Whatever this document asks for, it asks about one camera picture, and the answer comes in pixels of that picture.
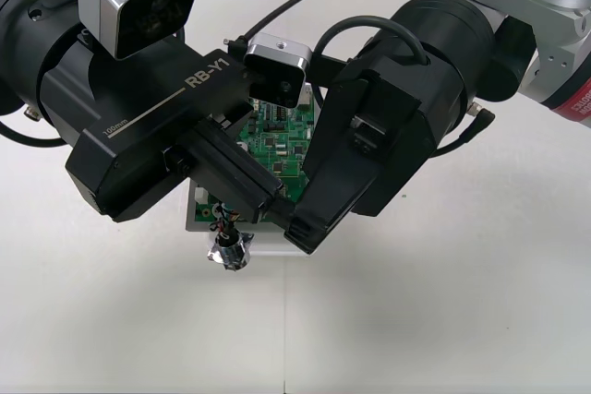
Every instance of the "white table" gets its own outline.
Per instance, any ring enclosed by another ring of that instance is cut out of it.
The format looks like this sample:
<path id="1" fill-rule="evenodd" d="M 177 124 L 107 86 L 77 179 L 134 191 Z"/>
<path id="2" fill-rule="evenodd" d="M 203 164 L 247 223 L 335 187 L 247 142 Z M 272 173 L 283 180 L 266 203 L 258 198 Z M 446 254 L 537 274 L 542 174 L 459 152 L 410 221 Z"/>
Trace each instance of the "white table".
<path id="1" fill-rule="evenodd" d="M 282 1 L 197 0 L 187 41 L 208 52 Z M 311 46 L 406 1 L 307 0 L 269 32 Z M 372 32 L 328 53 L 352 56 Z M 78 195 L 69 149 L 0 140 L 0 390 L 591 391 L 591 133 L 525 98 L 490 108 L 489 131 L 377 219 L 236 274 L 184 232 L 187 185 L 116 225 Z"/>

